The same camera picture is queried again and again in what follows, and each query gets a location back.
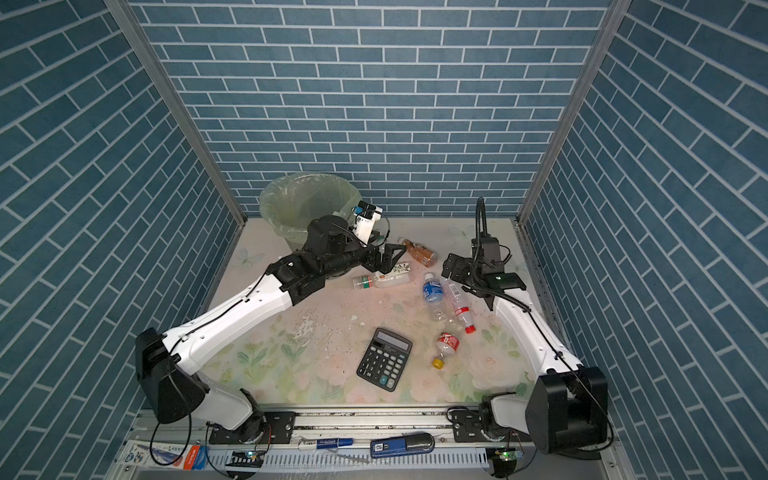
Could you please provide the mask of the clear bottle red label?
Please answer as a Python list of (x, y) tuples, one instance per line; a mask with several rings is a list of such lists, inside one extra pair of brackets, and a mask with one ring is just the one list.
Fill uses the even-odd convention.
[(454, 311), (454, 316), (463, 323), (465, 332), (467, 334), (474, 333), (476, 327), (474, 325), (470, 303), (464, 290), (458, 283), (450, 279), (445, 279), (443, 281), (443, 290), (446, 299)]

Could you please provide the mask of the brown cafe bottle white swirl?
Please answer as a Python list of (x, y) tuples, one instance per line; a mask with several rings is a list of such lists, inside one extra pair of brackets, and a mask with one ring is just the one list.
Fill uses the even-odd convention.
[(400, 238), (398, 242), (406, 247), (407, 253), (419, 264), (431, 268), (437, 263), (437, 253), (430, 248), (407, 238)]

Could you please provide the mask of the Pocari Sweat blue label bottle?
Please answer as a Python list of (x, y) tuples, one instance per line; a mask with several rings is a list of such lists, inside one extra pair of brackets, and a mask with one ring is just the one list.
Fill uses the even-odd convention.
[(424, 274), (422, 292), (431, 318), (436, 322), (446, 321), (449, 315), (444, 308), (443, 288), (432, 272)]

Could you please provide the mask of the crushed red bottle yellow cap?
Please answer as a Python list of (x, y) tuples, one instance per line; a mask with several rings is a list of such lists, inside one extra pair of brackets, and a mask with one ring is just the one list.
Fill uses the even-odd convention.
[(432, 366), (441, 370), (446, 359), (456, 354), (460, 345), (460, 340), (452, 333), (442, 332), (435, 342), (436, 354), (432, 360)]

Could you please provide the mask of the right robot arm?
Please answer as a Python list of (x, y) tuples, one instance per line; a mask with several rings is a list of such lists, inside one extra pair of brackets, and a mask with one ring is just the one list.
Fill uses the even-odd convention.
[(605, 375), (597, 367), (584, 366), (566, 348), (535, 309), (519, 275), (504, 271), (496, 238), (477, 234), (472, 255), (450, 254), (442, 276), (484, 300), (533, 367), (529, 398), (498, 393), (482, 400), (480, 418), (488, 436), (520, 432), (545, 454), (596, 451), (613, 439)]

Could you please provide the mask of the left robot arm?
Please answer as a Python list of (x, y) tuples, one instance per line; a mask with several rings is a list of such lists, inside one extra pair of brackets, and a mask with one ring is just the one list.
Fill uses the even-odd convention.
[(323, 289), (328, 278), (358, 266), (388, 273), (405, 251), (402, 244), (374, 244), (369, 227), (326, 215), (309, 224), (301, 249), (267, 266), (231, 299), (164, 333), (142, 332), (135, 347), (137, 379), (157, 421), (197, 418), (244, 442), (258, 437), (266, 419), (253, 396), (204, 379), (204, 364), (262, 321)]

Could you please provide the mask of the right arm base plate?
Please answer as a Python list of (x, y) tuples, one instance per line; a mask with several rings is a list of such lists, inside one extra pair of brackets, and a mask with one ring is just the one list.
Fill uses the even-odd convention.
[(502, 442), (527, 443), (528, 434), (514, 429), (488, 426), (477, 410), (466, 407), (450, 407), (445, 411), (453, 439), (457, 443)]

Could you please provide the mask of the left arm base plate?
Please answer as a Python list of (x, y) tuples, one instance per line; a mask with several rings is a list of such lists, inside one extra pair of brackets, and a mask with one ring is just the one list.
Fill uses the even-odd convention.
[(208, 434), (208, 442), (214, 445), (289, 444), (296, 417), (297, 414), (292, 411), (266, 412), (259, 418), (249, 418), (236, 430), (214, 424)]

